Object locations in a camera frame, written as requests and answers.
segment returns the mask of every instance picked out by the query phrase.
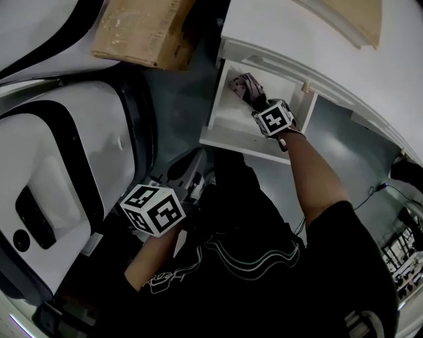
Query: gray floor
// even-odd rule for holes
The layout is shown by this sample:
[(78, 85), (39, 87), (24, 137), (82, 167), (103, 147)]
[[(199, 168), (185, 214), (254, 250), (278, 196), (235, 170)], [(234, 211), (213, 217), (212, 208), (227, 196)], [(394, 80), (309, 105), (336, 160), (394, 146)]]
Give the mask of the gray floor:
[[(203, 41), (186, 73), (146, 70), (157, 116), (159, 153), (156, 168), (184, 151), (197, 147), (213, 101), (217, 69), (215, 56), (208, 55)], [(350, 121), (350, 111), (319, 98), (307, 130), (307, 138), (335, 169), (348, 188), (354, 206), (369, 188), (389, 182), (412, 198), (422, 200), (408, 184), (389, 180), (387, 173), (399, 148), (383, 137)], [(291, 167), (253, 156), (245, 157), (253, 167), (262, 190), (295, 229), (303, 214), (295, 195)], [(389, 191), (376, 193), (357, 215), (376, 242), (383, 244), (393, 231), (402, 204)], [(306, 240), (305, 231), (301, 237)]]

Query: white shelf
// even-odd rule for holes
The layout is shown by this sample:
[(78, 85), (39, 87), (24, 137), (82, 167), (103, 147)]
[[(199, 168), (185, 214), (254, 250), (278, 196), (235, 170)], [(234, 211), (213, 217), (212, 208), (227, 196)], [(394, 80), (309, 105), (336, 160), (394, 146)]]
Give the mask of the white shelf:
[(276, 140), (266, 139), (261, 134), (251, 116), (251, 108), (229, 88), (229, 82), (243, 73), (253, 75), (263, 86), (268, 99), (283, 98), (305, 132), (317, 94), (304, 93), (300, 84), (275, 74), (226, 60), (209, 123), (202, 130), (200, 143), (290, 164), (288, 154), (280, 150)]

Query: black trim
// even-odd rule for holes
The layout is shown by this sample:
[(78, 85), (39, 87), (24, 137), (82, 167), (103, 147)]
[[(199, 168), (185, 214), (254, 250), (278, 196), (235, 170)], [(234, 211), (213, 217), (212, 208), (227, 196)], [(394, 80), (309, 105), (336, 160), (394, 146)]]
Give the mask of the black trim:
[(32, 321), (48, 337), (62, 337), (60, 328), (62, 323), (66, 323), (73, 329), (90, 335), (93, 327), (85, 323), (82, 319), (66, 312), (63, 308), (57, 307), (51, 302), (45, 303), (37, 308), (32, 315)]
[(41, 46), (0, 71), (0, 79), (47, 60), (78, 42), (93, 26), (103, 2), (104, 0), (79, 0), (63, 26)]
[(28, 233), (23, 229), (16, 230), (13, 234), (13, 245), (20, 252), (28, 250), (31, 245), (31, 239)]
[(22, 223), (41, 248), (48, 249), (56, 243), (53, 228), (38, 206), (28, 186), (19, 194), (15, 203), (15, 209)]
[(150, 92), (141, 74), (127, 72), (123, 79), (108, 83), (118, 94), (124, 107), (128, 131), (134, 153), (135, 174), (129, 189), (140, 184), (150, 173), (157, 154), (157, 128)]
[(53, 293), (44, 281), (26, 264), (0, 231), (0, 271), (9, 283), (1, 283), (1, 290), (11, 298), (23, 298), (39, 306), (52, 299)]
[(201, 148), (195, 148), (193, 151), (189, 152), (184, 157), (177, 160), (171, 167), (167, 170), (167, 178), (168, 180), (178, 180), (186, 173), (188, 168), (190, 167), (194, 157), (198, 154)]
[(418, 330), (417, 334), (414, 336), (414, 338), (423, 338), (423, 326)]
[(73, 187), (87, 214), (91, 233), (95, 232), (104, 219), (103, 204), (71, 114), (58, 102), (40, 100), (18, 106), (0, 116), (0, 119), (17, 114), (38, 116), (52, 131)]

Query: black t-shirt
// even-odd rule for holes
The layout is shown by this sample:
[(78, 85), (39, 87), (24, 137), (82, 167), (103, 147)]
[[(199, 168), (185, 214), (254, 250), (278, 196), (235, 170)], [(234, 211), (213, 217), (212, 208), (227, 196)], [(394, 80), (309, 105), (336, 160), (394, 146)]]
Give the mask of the black t-shirt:
[(218, 330), (349, 337), (346, 317), (371, 312), (385, 337), (394, 337), (395, 286), (351, 204), (339, 202), (322, 213), (310, 224), (307, 242), (305, 248), (276, 224), (242, 224), (199, 243), (187, 240), (139, 292), (124, 276), (111, 285), (119, 292), (111, 289), (96, 333), (137, 336), (176, 325), (201, 335)]

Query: cardboard box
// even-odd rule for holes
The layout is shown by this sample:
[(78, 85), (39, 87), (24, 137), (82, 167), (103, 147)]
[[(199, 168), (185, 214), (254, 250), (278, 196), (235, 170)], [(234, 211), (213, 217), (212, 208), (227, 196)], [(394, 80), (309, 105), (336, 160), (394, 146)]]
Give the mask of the cardboard box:
[(196, 0), (110, 0), (92, 54), (146, 67), (185, 70), (199, 41)]

